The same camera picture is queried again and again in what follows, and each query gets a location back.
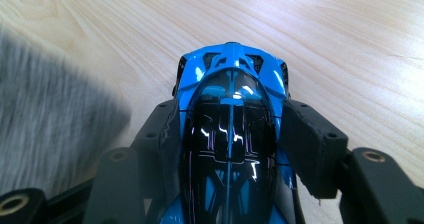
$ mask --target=blurred gray object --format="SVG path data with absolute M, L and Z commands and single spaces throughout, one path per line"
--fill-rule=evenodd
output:
M 129 122 L 128 108 L 60 58 L 0 26 L 0 195 L 78 184 Z

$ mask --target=blue toy car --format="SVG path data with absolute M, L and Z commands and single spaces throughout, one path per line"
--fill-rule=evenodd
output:
M 181 194 L 162 223 L 292 223 L 296 177 L 277 147 L 285 62 L 236 42 L 204 47 L 181 57 L 173 96 Z

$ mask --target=screw hole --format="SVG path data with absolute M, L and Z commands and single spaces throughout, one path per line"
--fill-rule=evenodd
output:
M 384 156 L 373 152 L 373 151 L 366 151 L 362 153 L 362 156 L 365 157 L 366 159 L 373 161 L 373 162 L 385 162 L 386 158 L 384 158 Z
M 124 151 L 119 151 L 119 152 L 115 152 L 115 153 L 113 153 L 111 156 L 110 156 L 110 159 L 112 160 L 112 161 L 116 161 L 116 162 L 119 162 L 119 161 L 122 161 L 122 160 L 124 160 L 125 158 L 127 158 L 127 153 L 126 152 L 124 152 Z
M 18 194 L 7 198 L 0 203 L 0 216 L 7 216 L 22 209 L 29 202 L 26 194 Z

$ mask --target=table surface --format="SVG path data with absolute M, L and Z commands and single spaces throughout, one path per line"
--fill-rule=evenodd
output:
M 0 20 L 128 103 L 118 145 L 171 98 L 181 55 L 237 41 L 284 59 L 292 98 L 350 148 L 392 155 L 424 186 L 424 0 L 0 0 Z M 307 222 L 341 222 L 338 200 L 300 191 Z

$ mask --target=black robot frame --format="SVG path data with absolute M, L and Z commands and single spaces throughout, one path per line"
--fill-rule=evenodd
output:
M 347 136 L 304 103 L 286 100 L 283 108 L 277 145 L 315 198 L 342 192 L 344 223 L 424 223 L 424 190 L 393 158 L 348 150 Z M 178 101 L 158 105 L 131 147 L 102 156 L 92 180 L 50 200 L 38 189 L 1 196 L 0 223 L 157 223 L 180 193 L 179 130 Z M 279 211 L 291 213 L 288 222 L 304 223 L 297 190 L 276 192 L 289 197 L 275 200 Z

